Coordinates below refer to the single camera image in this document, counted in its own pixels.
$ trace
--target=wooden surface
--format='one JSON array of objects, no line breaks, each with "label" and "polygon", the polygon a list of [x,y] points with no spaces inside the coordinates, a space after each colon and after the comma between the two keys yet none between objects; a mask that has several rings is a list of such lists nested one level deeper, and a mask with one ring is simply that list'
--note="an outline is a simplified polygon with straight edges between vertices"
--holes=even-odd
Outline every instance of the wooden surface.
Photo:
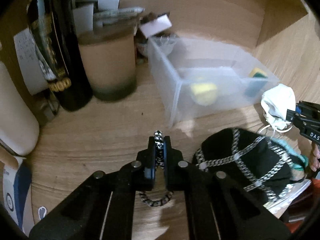
[{"label": "wooden surface", "polygon": [[[318,29],[300,7],[282,0],[121,0],[120,4],[145,5],[155,12],[170,10],[178,34],[244,46],[293,87],[297,100],[319,100]],[[195,119],[184,123],[183,131],[181,126],[169,130],[146,65],[137,67],[137,78],[137,91],[125,100],[104,103],[93,98],[75,113],[61,110],[42,128],[37,146],[27,158],[33,174],[36,222],[40,206],[52,210],[94,171],[117,171],[133,161],[155,130],[169,135],[172,146],[190,161],[201,142],[223,128],[257,131],[264,125],[261,106],[255,105]],[[297,151],[309,153],[310,142],[297,129],[283,138]],[[157,187],[154,194],[161,195],[163,181],[159,180]],[[183,194],[174,194],[161,208],[149,208],[136,199],[132,239],[188,239]]]},{"label": "wooden surface", "polygon": [[146,13],[170,11],[171,30],[180,36],[218,39],[253,49],[266,0],[120,0],[119,7],[141,6]]},{"label": "wooden surface", "polygon": [[[94,98],[75,113],[61,111],[42,128],[36,149],[27,159],[32,167],[36,221],[40,206],[52,210],[94,171],[117,171],[135,160],[155,130],[171,136],[172,146],[191,161],[202,141],[212,133],[230,126],[252,130],[261,126],[252,106],[196,119],[191,137],[179,129],[168,130],[164,107],[146,65],[137,67],[137,77],[137,91],[125,100],[104,103]],[[182,193],[175,193],[172,202],[163,208],[150,208],[136,200],[133,239],[156,239],[161,234],[164,235],[159,239],[188,239]]]}]

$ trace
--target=red object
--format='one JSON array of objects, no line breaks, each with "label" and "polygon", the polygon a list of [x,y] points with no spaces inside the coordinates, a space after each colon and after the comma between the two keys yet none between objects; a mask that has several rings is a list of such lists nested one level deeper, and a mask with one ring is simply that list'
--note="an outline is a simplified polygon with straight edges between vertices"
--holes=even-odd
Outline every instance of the red object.
[{"label": "red object", "polygon": [[[313,202],[320,198],[320,180],[319,179],[312,179],[312,196]],[[295,223],[286,223],[286,226],[290,229],[293,233],[297,228],[302,224],[303,221],[298,221]]]}]

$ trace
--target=plastic storage bin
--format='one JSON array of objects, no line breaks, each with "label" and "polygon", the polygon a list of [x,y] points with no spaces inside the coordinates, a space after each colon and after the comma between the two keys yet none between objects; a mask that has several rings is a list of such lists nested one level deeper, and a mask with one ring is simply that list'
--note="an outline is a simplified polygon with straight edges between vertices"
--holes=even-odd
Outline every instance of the plastic storage bin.
[{"label": "plastic storage bin", "polygon": [[[149,38],[148,57],[170,127],[258,103],[279,82],[249,53],[221,42]],[[250,77],[257,69],[260,74]]]}]

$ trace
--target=braided cord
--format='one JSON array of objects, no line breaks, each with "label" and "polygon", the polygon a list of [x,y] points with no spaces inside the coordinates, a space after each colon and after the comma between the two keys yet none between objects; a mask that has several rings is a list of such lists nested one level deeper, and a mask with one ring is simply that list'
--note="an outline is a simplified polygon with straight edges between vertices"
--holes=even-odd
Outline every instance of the braided cord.
[{"label": "braided cord", "polygon": [[[163,137],[161,131],[155,131],[154,140],[156,144],[156,169],[160,166],[164,170],[164,156],[163,156]],[[160,207],[167,204],[173,195],[172,191],[168,191],[162,198],[158,200],[151,200],[145,191],[140,191],[139,196],[141,201],[150,207]]]}]

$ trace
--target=human hand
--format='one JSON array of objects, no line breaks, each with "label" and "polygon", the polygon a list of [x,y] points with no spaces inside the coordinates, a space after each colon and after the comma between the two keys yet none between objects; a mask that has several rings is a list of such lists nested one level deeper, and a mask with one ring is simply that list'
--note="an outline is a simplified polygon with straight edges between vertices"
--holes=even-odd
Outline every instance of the human hand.
[{"label": "human hand", "polygon": [[309,156],[309,166],[313,171],[316,171],[320,168],[320,162],[318,161],[318,159],[320,159],[320,151],[315,142],[312,142],[311,146],[312,150]]}]

